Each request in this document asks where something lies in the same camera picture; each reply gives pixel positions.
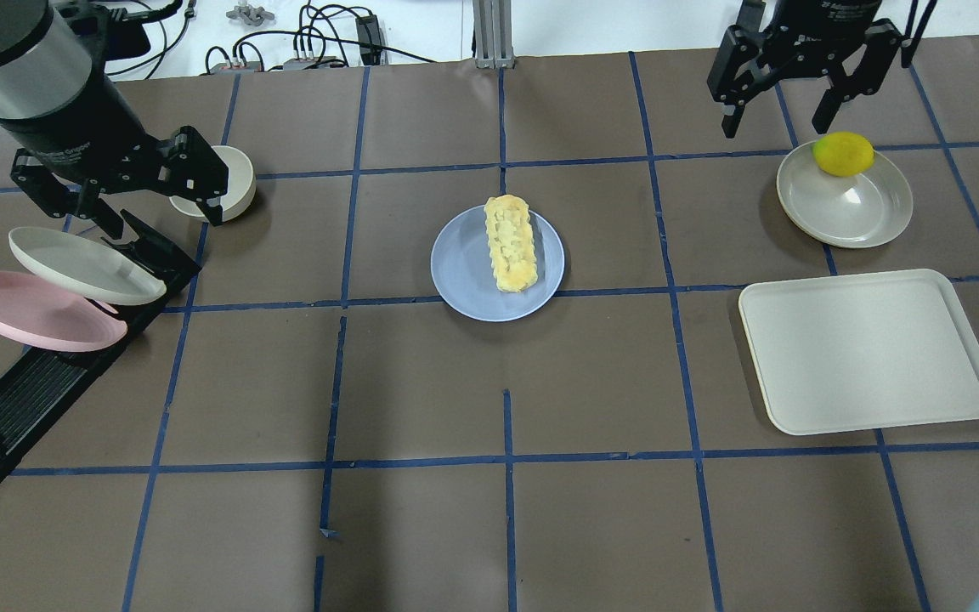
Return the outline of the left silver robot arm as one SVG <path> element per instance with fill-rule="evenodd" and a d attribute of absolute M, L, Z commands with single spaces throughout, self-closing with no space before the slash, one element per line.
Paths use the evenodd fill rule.
<path fill-rule="evenodd" d="M 179 9 L 0 1 L 0 127 L 19 144 L 10 175 L 46 216 L 92 220 L 120 239 L 123 218 L 105 195 L 146 190 L 222 223 L 228 166 L 194 127 L 149 135 L 105 74 L 110 60 L 146 54 L 144 27 Z"/>

